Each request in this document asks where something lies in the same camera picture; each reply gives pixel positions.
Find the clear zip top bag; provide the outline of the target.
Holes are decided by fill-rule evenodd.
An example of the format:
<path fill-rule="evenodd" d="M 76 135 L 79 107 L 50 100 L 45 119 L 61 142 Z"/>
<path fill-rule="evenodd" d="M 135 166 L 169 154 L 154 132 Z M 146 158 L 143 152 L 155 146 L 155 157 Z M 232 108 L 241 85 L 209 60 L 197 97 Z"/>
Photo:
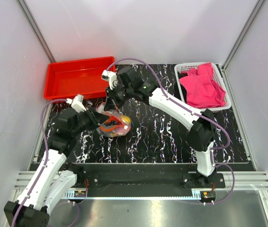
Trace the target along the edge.
<path fill-rule="evenodd" d="M 102 102 L 96 111 L 107 115 L 109 118 L 97 128 L 97 132 L 105 137 L 125 136 L 131 129 L 131 119 L 128 116 L 119 114 L 116 110 L 105 111 L 105 102 Z"/>

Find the black fake grapes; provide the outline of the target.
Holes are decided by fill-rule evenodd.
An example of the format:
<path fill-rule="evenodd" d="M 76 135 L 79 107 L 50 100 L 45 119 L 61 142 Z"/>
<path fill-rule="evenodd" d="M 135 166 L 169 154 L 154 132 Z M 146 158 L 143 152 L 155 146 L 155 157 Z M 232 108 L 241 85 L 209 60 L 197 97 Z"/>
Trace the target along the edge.
<path fill-rule="evenodd" d="M 118 121 L 114 120 L 114 119 L 108 119 L 105 123 L 104 123 L 107 127 L 111 127 L 114 125 L 118 125 Z"/>

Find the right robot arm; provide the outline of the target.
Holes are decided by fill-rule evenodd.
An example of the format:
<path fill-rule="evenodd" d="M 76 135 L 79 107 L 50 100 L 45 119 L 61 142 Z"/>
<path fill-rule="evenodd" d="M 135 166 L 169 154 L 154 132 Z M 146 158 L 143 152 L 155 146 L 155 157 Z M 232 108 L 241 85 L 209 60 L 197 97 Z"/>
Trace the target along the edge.
<path fill-rule="evenodd" d="M 189 131 L 188 145 L 197 158 L 197 181 L 202 187 L 214 183 L 215 166 L 212 148 L 214 146 L 214 114 L 209 109 L 200 111 L 183 103 L 153 79 L 144 80 L 132 67 L 118 72 L 104 70 L 101 78 L 108 82 L 105 111 L 118 109 L 129 99 L 158 108 L 180 122 Z"/>

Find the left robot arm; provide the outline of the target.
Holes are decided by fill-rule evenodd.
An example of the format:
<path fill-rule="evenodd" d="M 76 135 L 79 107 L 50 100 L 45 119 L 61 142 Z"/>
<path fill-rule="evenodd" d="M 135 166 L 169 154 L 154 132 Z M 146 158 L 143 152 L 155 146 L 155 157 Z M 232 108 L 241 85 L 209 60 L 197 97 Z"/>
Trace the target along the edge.
<path fill-rule="evenodd" d="M 80 113 L 72 108 L 62 110 L 56 130 L 45 142 L 45 152 L 39 167 L 16 201 L 8 201 L 4 213 L 11 227 L 45 227 L 50 215 L 72 187 L 84 184 L 83 168 L 66 164 L 83 131 L 97 129 L 109 119 L 108 115 L 86 108 Z"/>

